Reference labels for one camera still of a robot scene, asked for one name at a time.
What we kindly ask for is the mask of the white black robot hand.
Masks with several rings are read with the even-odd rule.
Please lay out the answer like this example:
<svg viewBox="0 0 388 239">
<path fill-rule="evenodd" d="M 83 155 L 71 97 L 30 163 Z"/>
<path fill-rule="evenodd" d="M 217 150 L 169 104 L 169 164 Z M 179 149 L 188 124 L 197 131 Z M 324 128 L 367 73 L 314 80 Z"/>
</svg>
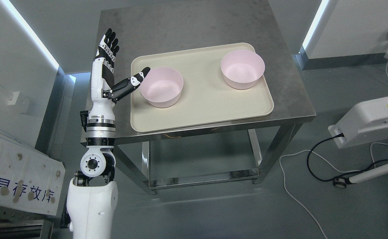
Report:
<svg viewBox="0 0 388 239">
<path fill-rule="evenodd" d="M 113 108 L 117 101 L 128 96 L 141 86 L 150 67 L 115 83 L 115 61 L 119 51 L 116 33 L 109 28 L 102 36 L 92 64 L 91 99 L 89 120 L 115 120 Z"/>
</svg>

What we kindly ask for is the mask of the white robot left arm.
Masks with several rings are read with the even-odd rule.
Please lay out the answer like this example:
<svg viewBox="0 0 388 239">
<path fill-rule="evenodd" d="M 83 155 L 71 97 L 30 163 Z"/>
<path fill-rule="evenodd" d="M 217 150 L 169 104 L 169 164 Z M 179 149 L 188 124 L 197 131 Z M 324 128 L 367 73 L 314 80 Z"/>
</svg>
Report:
<svg viewBox="0 0 388 239">
<path fill-rule="evenodd" d="M 81 121 L 87 150 L 68 187 L 68 228 L 74 239 L 110 239 L 118 202 L 115 116 L 111 110 L 93 109 L 81 112 Z"/>
</svg>

